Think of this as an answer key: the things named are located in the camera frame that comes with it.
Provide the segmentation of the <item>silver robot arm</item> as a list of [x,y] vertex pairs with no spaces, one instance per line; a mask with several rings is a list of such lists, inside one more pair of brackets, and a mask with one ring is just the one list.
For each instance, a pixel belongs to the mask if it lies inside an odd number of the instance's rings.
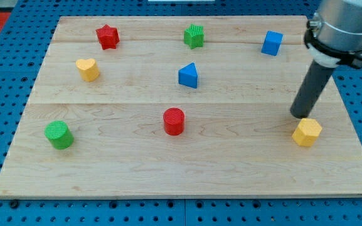
[[362,0],[321,1],[304,43],[320,66],[362,68]]

